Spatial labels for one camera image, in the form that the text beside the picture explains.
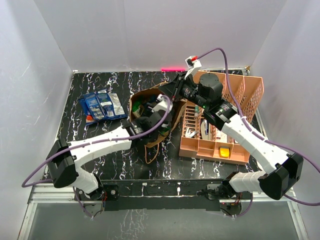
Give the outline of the blue white snack pack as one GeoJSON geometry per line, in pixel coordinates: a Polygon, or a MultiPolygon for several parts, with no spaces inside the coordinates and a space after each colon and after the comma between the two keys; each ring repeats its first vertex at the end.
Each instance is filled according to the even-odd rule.
{"type": "Polygon", "coordinates": [[[85,103],[89,109],[89,112],[95,121],[100,121],[105,117],[101,105],[98,101],[97,94],[95,92],[85,94],[84,96],[85,103]]]}

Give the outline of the pink plastic desk organizer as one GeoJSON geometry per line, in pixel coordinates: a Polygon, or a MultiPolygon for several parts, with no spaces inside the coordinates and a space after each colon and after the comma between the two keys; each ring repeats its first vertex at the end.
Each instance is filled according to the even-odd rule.
{"type": "Polygon", "coordinates": [[[202,105],[187,100],[179,155],[228,164],[247,164],[250,154],[238,144],[237,140],[221,130],[223,124],[237,112],[236,102],[239,103],[246,119],[249,122],[253,120],[264,94],[263,79],[198,71],[193,76],[193,81],[198,84],[202,105]],[[208,140],[201,137],[200,124],[203,119],[208,123],[208,140]],[[229,158],[219,156],[220,147],[230,148],[229,158]]]}

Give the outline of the blue Burts chips bag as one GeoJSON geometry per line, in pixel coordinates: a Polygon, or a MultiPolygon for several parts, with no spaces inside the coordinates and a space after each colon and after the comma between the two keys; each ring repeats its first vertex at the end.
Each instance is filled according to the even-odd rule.
{"type": "Polygon", "coordinates": [[[81,97],[78,99],[78,102],[81,105],[81,108],[82,108],[84,115],[85,115],[85,125],[88,126],[88,125],[92,125],[92,124],[97,123],[97,121],[94,120],[93,116],[91,115],[89,107],[87,106],[85,99],[83,97],[81,97]]]}

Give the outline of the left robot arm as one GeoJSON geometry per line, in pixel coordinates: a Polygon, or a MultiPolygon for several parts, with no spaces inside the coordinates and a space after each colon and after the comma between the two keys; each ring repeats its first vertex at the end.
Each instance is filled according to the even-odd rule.
{"type": "Polygon", "coordinates": [[[170,114],[159,110],[85,140],[66,142],[64,139],[57,139],[47,156],[47,166],[54,187],[59,189],[71,186],[81,190],[91,200],[100,199],[104,194],[100,178],[95,173],[84,170],[82,166],[113,152],[129,150],[137,144],[145,145],[156,140],[171,119],[170,114]]]}

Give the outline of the dark blue chips bag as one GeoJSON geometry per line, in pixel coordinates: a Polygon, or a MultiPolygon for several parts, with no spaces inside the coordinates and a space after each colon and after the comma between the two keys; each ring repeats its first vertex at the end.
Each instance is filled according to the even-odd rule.
{"type": "Polygon", "coordinates": [[[127,117],[116,93],[100,90],[97,92],[96,97],[100,109],[102,110],[104,120],[117,120],[127,117]]]}

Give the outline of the brown paper bag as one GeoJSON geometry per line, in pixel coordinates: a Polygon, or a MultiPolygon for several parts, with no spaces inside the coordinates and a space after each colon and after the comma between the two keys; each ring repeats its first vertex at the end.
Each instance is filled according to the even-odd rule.
{"type": "MultiPolygon", "coordinates": [[[[152,129],[164,116],[167,102],[163,96],[171,97],[168,82],[161,82],[148,89],[133,94],[129,99],[129,119],[143,131],[152,129]]],[[[136,143],[144,145],[144,152],[148,148],[160,147],[160,143],[176,128],[186,109],[184,99],[171,99],[170,112],[163,123],[146,136],[137,139],[136,143]]]]}

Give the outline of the green snack packet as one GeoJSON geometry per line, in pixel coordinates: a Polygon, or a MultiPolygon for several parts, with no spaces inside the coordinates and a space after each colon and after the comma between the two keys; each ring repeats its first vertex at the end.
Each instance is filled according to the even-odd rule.
{"type": "Polygon", "coordinates": [[[132,107],[131,107],[131,111],[133,113],[139,113],[140,112],[140,109],[141,109],[141,100],[136,100],[132,103],[132,107]]]}

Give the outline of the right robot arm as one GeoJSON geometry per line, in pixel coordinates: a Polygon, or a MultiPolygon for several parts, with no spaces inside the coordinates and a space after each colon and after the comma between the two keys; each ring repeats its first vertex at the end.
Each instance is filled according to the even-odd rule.
{"type": "Polygon", "coordinates": [[[274,200],[281,199],[300,179],[303,157],[269,144],[240,116],[239,110],[223,98],[223,88],[217,75],[204,73],[198,83],[192,75],[178,74],[159,90],[173,102],[186,99],[203,108],[209,124],[236,140],[262,166],[261,171],[231,173],[212,194],[233,199],[241,192],[263,192],[274,200]]]}

